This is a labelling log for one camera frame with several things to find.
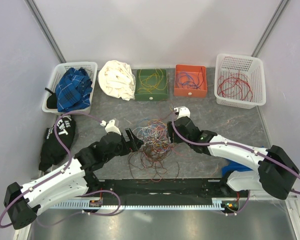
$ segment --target plastic bin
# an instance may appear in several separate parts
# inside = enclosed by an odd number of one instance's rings
[[[245,75],[245,81],[248,84],[241,84],[240,87],[233,88],[231,82],[223,82],[225,78],[232,78],[238,74]],[[229,94],[231,96],[222,96],[221,85],[223,89],[232,90]],[[251,56],[219,54],[216,58],[214,95],[216,102],[221,105],[243,109],[264,105],[266,103],[266,83],[263,62],[259,58]]]
[[[207,95],[207,91],[207,73],[205,66],[181,64],[175,66],[173,91],[175,96],[204,98]]]
[[[66,71],[70,68],[75,68],[77,70],[80,68],[84,68],[90,76],[90,79],[92,81],[92,84],[91,84],[92,92],[90,93],[90,98],[89,98],[90,106],[86,107],[85,109],[77,110],[79,112],[84,112],[84,113],[89,114],[90,109],[91,109],[91,104],[92,104],[92,97],[94,95],[95,83],[96,83],[96,79],[97,79],[97,69],[98,69],[97,63],[92,62],[92,61],[80,61],[80,62],[67,62],[67,63],[58,64],[53,70],[53,73],[52,73],[52,76],[50,78],[47,88],[50,89],[51,91],[55,92],[56,86],[59,83],[60,79],[63,77],[63,75],[66,73]],[[51,94],[49,92],[45,93],[43,103],[42,103],[42,110],[46,113],[53,113],[53,114],[57,114],[57,115],[63,114],[63,112],[58,112],[57,109],[47,108],[47,99],[48,99],[48,97],[50,97],[50,95]]]
[[[166,101],[168,99],[166,70],[138,69],[136,71],[134,98],[136,101]]]

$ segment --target white plastic basket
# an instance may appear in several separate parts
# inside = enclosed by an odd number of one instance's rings
[[[231,87],[231,83],[222,82],[225,78],[234,76],[235,74],[244,74],[247,76],[247,84],[233,88],[231,96],[220,96],[220,84]],[[242,100],[242,94],[251,94]],[[243,109],[252,109],[255,106],[262,106],[266,103],[266,83],[263,62],[256,57],[235,55],[235,54],[219,54],[216,58],[215,79],[214,79],[214,95],[216,102],[221,105],[227,105]]]
[[[59,83],[60,79],[63,77],[63,75],[66,73],[66,71],[70,68],[75,68],[77,70],[80,68],[84,68],[90,76],[90,79],[92,81],[92,84],[91,84],[92,92],[90,93],[90,98],[89,98],[90,106],[86,107],[85,109],[78,110],[79,112],[84,112],[84,113],[89,114],[90,109],[91,109],[91,104],[92,104],[92,97],[94,95],[96,78],[97,78],[98,65],[95,62],[80,61],[80,62],[67,62],[67,63],[58,64],[53,70],[53,73],[52,73],[52,76],[50,78],[47,88],[50,89],[51,91],[55,92],[56,86]],[[42,110],[46,113],[53,113],[53,114],[57,114],[57,115],[63,114],[63,112],[58,112],[57,109],[47,108],[47,99],[48,99],[48,97],[50,97],[50,95],[51,94],[48,91],[45,93],[43,103],[42,103]]]

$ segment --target perforated basket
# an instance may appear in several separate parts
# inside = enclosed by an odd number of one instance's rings
[[[224,79],[238,74],[245,75],[248,84],[233,87],[233,82],[223,82]],[[233,92],[222,96],[220,85],[223,89]],[[263,62],[259,58],[251,56],[219,54],[215,66],[214,95],[216,102],[221,105],[243,109],[264,105],[266,103],[266,83]]]
[[[55,92],[56,86],[60,82],[60,79],[63,77],[63,75],[66,73],[66,71],[70,68],[75,68],[77,70],[80,68],[84,68],[90,76],[90,79],[92,81],[92,84],[91,84],[92,92],[90,93],[90,97],[89,97],[90,106],[86,107],[84,109],[78,110],[79,112],[84,112],[84,113],[89,114],[90,109],[91,109],[92,97],[93,97],[94,89],[95,89],[96,78],[97,78],[98,65],[95,62],[80,61],[80,62],[67,62],[67,63],[58,64],[53,70],[53,73],[51,75],[51,78],[50,78],[47,88],[50,89],[51,91]],[[42,110],[46,113],[53,113],[53,114],[61,115],[63,112],[58,112],[57,109],[47,108],[47,99],[48,99],[48,97],[50,97],[50,95],[51,94],[48,91],[45,93],[43,103],[42,103]]]

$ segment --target green box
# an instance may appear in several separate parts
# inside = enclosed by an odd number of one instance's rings
[[[166,101],[168,99],[167,71],[160,68],[138,69],[134,97],[136,101]]]

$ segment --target black cloth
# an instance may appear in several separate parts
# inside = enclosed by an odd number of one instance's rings
[[[70,116],[64,116],[56,125],[57,133],[61,141],[70,149],[76,134],[76,122]],[[44,135],[44,143],[41,149],[40,171],[46,171],[52,165],[59,164],[66,156],[66,150],[56,138],[54,127],[47,128]]]

